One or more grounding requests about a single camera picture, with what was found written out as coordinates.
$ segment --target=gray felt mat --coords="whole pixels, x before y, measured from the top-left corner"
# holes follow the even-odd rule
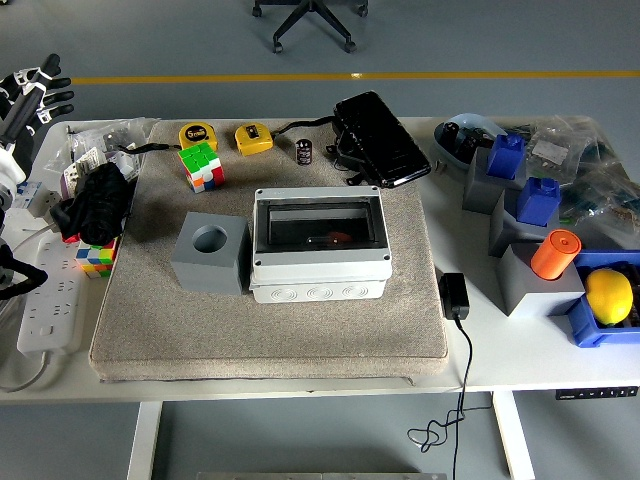
[[[187,212],[242,215],[265,187],[344,185],[324,156],[331,127],[294,129],[264,153],[242,157],[241,122],[211,122],[226,183],[194,194],[175,151],[147,154],[90,351],[104,380],[354,378],[435,375],[447,362],[424,213],[414,183],[382,191],[393,275],[382,298],[255,302],[180,288],[170,257]],[[273,130],[285,121],[265,122]],[[162,121],[152,142],[176,143],[184,122]],[[313,142],[313,163],[294,143]]]

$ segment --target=gray cube block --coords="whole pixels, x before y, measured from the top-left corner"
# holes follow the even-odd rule
[[[244,217],[189,212],[171,266],[185,290],[241,295],[249,278],[251,241]]]
[[[516,219],[519,191],[505,190],[496,203],[489,223],[489,255],[501,257],[512,243],[542,242],[552,230],[560,228],[556,210],[546,226],[531,225]]]
[[[513,180],[487,175],[489,148],[477,148],[467,171],[462,209],[491,215],[504,190],[522,190],[527,183],[527,166],[520,163]]]
[[[510,318],[565,315],[584,294],[573,263],[556,280],[544,280],[531,270],[538,243],[514,243],[498,263],[497,276]]]

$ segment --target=tape measure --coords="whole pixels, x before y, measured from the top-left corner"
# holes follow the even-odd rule
[[[236,130],[236,143],[243,156],[264,152],[273,147],[269,129],[261,123],[247,123]]]
[[[194,146],[196,143],[207,142],[215,152],[218,151],[218,139],[213,127],[207,123],[187,123],[180,130],[179,137],[180,146],[183,150]]]

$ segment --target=yellow floor line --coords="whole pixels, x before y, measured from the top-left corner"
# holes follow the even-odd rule
[[[72,79],[72,82],[75,85],[121,85],[140,83],[318,82],[345,80],[539,80],[554,78],[640,78],[640,70],[149,75],[131,77],[75,77]]]

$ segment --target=blue bin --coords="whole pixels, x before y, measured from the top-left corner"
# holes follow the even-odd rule
[[[574,260],[578,272],[580,267],[604,268],[627,262],[640,268],[640,250],[583,250]],[[567,313],[576,345],[582,348],[599,347],[603,343],[638,343],[640,328],[606,328],[593,316],[586,295]]]

